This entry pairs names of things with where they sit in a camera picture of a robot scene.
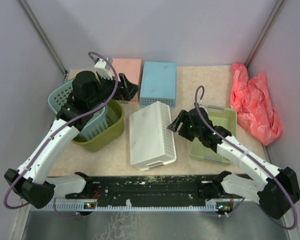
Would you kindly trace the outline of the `pink perforated tray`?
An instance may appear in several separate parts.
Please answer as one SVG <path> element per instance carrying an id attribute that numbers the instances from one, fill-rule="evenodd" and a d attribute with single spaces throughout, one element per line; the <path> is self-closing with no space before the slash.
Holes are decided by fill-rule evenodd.
<path id="1" fill-rule="evenodd" d="M 114 58 L 112 62 L 118 74 L 125 74 L 126 79 L 135 85 L 141 85 L 142 72 L 143 72 L 143 62 L 141 58 Z M 121 82 L 118 83 L 119 90 L 116 91 L 115 96 L 127 104 L 138 104 L 139 103 L 139 91 L 135 93 L 130 101 L 124 100 L 123 97 L 126 96 L 125 91 L 122 91 L 124 85 Z"/>

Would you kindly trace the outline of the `white perforated tray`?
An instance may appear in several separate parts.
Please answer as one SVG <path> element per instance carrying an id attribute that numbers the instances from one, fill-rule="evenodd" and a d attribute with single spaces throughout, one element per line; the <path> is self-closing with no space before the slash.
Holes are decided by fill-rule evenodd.
<path id="1" fill-rule="evenodd" d="M 167 104 L 154 102 L 129 116 L 130 165 L 148 171 L 174 163 L 177 159 L 174 134 Z"/>

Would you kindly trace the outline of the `blue perforated tray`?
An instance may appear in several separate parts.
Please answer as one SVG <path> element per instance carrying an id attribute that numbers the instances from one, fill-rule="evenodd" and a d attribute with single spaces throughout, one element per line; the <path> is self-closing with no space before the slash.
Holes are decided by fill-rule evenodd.
<path id="1" fill-rule="evenodd" d="M 177 65 L 174 62 L 144 62 L 139 105 L 144 108 L 157 101 L 171 109 L 176 107 Z"/>

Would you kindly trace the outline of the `light green perforated tray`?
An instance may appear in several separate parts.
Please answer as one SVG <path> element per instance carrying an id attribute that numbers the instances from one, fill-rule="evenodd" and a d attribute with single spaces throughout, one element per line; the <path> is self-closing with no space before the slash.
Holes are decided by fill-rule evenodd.
<path id="1" fill-rule="evenodd" d="M 233 136 L 237 136 L 237 112 L 234 109 L 213 105 L 206 105 L 205 108 L 209 119 L 214 125 L 222 126 L 230 131 Z M 197 161 L 208 161 L 227 165 L 232 163 L 227 158 L 204 147 L 197 138 L 191 143 L 190 158 Z"/>

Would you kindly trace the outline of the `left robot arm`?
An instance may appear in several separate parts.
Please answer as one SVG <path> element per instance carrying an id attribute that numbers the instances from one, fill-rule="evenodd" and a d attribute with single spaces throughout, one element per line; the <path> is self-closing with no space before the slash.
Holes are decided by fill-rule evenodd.
<path id="1" fill-rule="evenodd" d="M 130 82 L 124 73 L 118 77 L 103 76 L 99 70 L 81 71 L 54 90 L 50 97 L 60 103 L 56 120 L 32 155 L 18 169 L 10 168 L 4 174 L 9 191 L 37 209 L 70 194 L 91 197 L 94 186 L 89 176 L 76 172 L 71 176 L 48 177 L 48 173 L 65 147 L 92 125 L 96 112 L 103 110 L 110 100 L 130 101 L 138 90 L 139 85 Z"/>

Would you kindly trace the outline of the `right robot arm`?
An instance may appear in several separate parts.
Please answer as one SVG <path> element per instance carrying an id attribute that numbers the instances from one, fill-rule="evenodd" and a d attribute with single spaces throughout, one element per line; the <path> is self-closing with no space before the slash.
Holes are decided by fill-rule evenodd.
<path id="1" fill-rule="evenodd" d="M 244 147 L 234 135 L 220 125 L 214 125 L 202 107 L 181 110 L 167 127 L 179 136 L 194 139 L 206 148 L 225 157 L 243 170 L 248 178 L 229 171 L 219 173 L 211 183 L 199 189 L 206 200 L 225 198 L 233 194 L 251 200 L 271 218 L 278 220 L 300 200 L 300 188 L 293 169 L 275 166 Z"/>

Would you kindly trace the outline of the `olive green plastic tub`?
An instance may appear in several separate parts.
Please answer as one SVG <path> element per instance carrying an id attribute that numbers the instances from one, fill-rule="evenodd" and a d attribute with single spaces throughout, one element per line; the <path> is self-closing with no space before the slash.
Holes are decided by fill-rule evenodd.
<path id="1" fill-rule="evenodd" d="M 97 152 L 122 135 L 125 129 L 124 117 L 125 112 L 119 101 L 110 100 L 72 142 L 89 152 Z"/>

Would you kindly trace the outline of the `teal perforated basket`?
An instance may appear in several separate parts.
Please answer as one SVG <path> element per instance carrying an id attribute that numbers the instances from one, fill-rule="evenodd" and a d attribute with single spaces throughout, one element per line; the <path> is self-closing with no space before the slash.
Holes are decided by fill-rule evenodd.
<path id="1" fill-rule="evenodd" d="M 74 79 L 66 81 L 48 95 L 48 106 L 55 114 L 60 111 L 61 107 L 67 102 L 69 94 L 73 92 L 73 80 Z M 93 118 L 90 119 L 87 125 L 77 135 L 75 141 L 79 143 L 87 142 L 105 131 L 109 126 L 107 121 L 107 112 L 107 106 L 97 111 L 93 115 Z"/>

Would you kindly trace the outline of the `red plastic bag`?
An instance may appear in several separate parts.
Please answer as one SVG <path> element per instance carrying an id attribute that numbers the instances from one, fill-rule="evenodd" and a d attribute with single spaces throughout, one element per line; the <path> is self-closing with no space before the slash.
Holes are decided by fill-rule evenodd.
<path id="1" fill-rule="evenodd" d="M 272 105 L 266 73 L 249 78 L 243 63 L 234 63 L 230 69 L 233 84 L 229 104 L 237 112 L 237 122 L 262 145 L 268 146 L 281 137 L 283 126 Z"/>

